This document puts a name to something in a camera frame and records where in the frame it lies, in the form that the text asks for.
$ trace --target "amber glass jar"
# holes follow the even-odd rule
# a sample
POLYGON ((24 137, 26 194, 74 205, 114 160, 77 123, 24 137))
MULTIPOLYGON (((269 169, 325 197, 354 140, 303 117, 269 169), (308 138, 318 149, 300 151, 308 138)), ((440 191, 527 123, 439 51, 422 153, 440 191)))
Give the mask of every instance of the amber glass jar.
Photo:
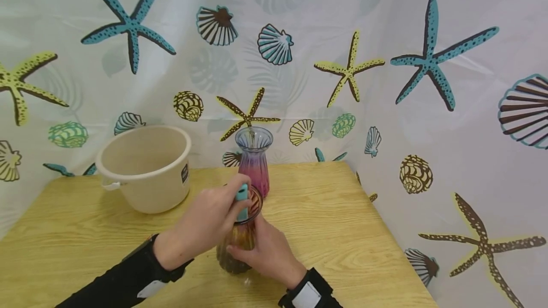
POLYGON ((217 261, 221 268, 230 273, 243 273, 251 269, 244 262, 232 258, 226 251, 228 245, 234 245, 243 250, 253 250, 255 247, 255 218, 263 207, 263 197, 255 187, 251 186, 248 198, 252 201, 251 207, 248 208, 248 218, 235 222, 232 230, 217 245, 217 261))

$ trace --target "wooden table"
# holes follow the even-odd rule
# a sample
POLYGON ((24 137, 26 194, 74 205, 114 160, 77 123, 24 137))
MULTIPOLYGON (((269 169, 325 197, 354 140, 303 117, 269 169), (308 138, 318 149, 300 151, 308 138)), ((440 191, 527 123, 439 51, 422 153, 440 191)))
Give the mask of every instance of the wooden table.
MULTIPOLYGON (((156 215, 104 192, 97 176, 52 181, 0 242, 0 307, 53 307, 173 224, 200 190, 235 172, 192 170, 189 197, 156 215)), ((270 188, 264 217, 328 280, 343 307, 437 307, 346 163, 271 165, 270 188)), ((211 250, 139 307, 274 308, 283 294, 254 271, 228 275, 211 250)))

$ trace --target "glass vase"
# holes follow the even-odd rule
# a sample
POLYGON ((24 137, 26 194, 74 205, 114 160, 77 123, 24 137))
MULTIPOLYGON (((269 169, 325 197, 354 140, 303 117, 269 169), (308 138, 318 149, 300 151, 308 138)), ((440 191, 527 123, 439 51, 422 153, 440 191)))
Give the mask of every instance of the glass vase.
POLYGON ((251 207, 248 208, 248 218, 234 222, 232 230, 217 245, 217 261, 221 268, 229 273, 238 274, 251 269, 244 262, 234 259, 226 250, 228 245, 237 246, 243 250, 253 250, 255 247, 255 218, 263 208, 263 197, 252 185, 248 190, 248 199, 252 201, 251 207))
POLYGON ((242 149, 238 172, 248 175, 261 196, 266 197, 270 190, 270 180, 265 152, 274 141, 273 135, 266 128, 250 126, 240 129, 235 139, 242 149))

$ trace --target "plastic bucket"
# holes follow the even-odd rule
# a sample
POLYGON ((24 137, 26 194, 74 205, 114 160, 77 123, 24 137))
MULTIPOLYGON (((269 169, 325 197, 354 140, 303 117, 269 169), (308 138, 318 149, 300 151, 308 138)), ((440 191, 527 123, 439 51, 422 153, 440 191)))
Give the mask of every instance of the plastic bucket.
POLYGON ((190 147, 190 137, 180 128, 145 126, 112 138, 95 165, 106 190, 120 189, 137 211, 161 213, 188 195, 190 147))

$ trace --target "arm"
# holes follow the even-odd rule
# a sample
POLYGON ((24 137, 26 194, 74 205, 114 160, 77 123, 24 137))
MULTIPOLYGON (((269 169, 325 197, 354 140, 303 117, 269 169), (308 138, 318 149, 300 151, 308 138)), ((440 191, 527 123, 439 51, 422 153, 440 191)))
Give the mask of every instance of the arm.
POLYGON ((278 305, 285 308, 342 308, 331 296, 333 290, 314 269, 306 270, 293 255, 285 238, 259 214, 255 219, 255 248, 251 251, 229 246, 232 257, 247 263, 260 274, 284 284, 287 293, 278 305))
POLYGON ((203 190, 173 228, 152 236, 57 308, 130 308, 178 280, 194 257, 216 246, 249 207, 250 200, 234 202, 244 183, 250 185, 249 177, 238 174, 223 187, 203 190))

